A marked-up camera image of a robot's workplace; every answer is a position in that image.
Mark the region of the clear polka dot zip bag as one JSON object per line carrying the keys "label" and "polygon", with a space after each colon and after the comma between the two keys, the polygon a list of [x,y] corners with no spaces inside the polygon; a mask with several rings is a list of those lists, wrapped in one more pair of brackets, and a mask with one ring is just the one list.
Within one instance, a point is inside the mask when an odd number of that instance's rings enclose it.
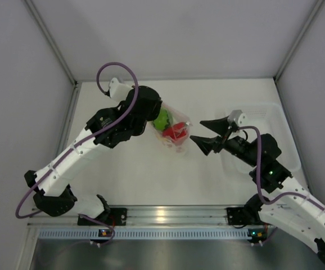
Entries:
{"label": "clear polka dot zip bag", "polygon": [[166,152],[180,156],[187,152],[192,126],[189,116],[163,102],[157,118],[148,126]]}

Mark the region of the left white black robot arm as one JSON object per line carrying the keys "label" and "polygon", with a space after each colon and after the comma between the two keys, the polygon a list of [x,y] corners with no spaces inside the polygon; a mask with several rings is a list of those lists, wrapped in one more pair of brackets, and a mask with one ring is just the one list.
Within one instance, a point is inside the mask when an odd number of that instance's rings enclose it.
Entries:
{"label": "left white black robot arm", "polygon": [[150,87],[129,90],[116,107],[98,110],[73,143],[45,168],[25,173],[26,183],[34,189],[33,200],[39,211],[51,217],[73,211],[88,216],[96,224],[105,224],[110,217],[106,200],[101,195],[73,193],[70,183],[104,152],[140,136],[147,122],[159,115],[161,104],[161,97]]}

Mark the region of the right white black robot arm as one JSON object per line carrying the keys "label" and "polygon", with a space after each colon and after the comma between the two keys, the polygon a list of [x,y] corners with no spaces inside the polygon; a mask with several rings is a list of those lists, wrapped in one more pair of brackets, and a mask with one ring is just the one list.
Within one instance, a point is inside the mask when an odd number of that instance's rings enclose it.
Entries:
{"label": "right white black robot arm", "polygon": [[190,137],[205,155],[226,150],[253,168],[249,175],[256,184],[253,198],[258,204],[245,209],[246,219],[285,231],[311,248],[325,265],[325,205],[277,160],[282,151],[275,138],[255,126],[243,127],[230,116],[200,123],[217,134]]}

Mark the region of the green toy pepper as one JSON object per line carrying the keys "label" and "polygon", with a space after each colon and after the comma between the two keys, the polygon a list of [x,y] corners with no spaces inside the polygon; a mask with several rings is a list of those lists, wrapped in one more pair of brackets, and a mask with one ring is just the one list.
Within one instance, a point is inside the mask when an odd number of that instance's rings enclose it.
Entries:
{"label": "green toy pepper", "polygon": [[164,131],[173,123],[173,116],[167,109],[161,109],[158,117],[153,121],[153,126],[158,131]]}

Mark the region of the red toy pepper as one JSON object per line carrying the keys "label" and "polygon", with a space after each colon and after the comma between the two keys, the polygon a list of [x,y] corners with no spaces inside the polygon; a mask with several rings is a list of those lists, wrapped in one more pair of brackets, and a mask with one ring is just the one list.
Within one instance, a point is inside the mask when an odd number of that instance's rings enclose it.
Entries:
{"label": "red toy pepper", "polygon": [[185,122],[179,122],[172,125],[162,132],[162,136],[172,141],[178,141],[188,134],[188,125]]}

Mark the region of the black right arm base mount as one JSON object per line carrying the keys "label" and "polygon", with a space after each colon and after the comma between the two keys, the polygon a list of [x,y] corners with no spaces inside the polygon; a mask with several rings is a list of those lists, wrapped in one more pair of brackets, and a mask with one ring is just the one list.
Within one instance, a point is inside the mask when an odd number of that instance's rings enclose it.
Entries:
{"label": "black right arm base mount", "polygon": [[263,225],[256,210],[246,207],[226,208],[228,224],[231,226]]}

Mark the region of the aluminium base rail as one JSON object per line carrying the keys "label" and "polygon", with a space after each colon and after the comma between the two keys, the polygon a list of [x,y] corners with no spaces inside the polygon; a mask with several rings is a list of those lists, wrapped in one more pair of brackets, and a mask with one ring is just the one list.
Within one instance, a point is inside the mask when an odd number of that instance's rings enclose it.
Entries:
{"label": "aluminium base rail", "polygon": [[124,205],[127,208],[126,226],[208,226],[225,227],[228,225],[226,208],[230,205]]}

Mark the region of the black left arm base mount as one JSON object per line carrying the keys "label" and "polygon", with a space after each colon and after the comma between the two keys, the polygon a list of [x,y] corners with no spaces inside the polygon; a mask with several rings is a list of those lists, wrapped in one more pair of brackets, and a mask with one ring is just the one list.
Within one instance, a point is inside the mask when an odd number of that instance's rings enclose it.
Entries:
{"label": "black left arm base mount", "polygon": [[[127,221],[127,208],[111,208],[105,210],[94,220],[102,222],[109,226],[125,226]],[[96,222],[92,222],[85,218],[79,217],[77,224],[79,226],[97,226]]]}

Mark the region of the aluminium frame post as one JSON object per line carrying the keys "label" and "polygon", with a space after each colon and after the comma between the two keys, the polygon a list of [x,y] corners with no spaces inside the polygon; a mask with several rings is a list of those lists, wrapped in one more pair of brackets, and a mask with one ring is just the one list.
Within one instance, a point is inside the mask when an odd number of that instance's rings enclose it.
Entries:
{"label": "aluminium frame post", "polygon": [[45,23],[42,15],[38,11],[34,1],[31,0],[22,0],[22,3],[27,9],[27,12],[32,17],[34,22],[36,23],[39,31],[42,33],[44,40],[47,42],[49,48],[51,49],[55,59],[57,60],[59,66],[63,70],[64,74],[67,76],[68,81],[71,83],[72,86],[77,85],[77,80],[74,78],[74,75],[69,68],[61,50],[59,49],[53,35],[51,34],[47,24]]}

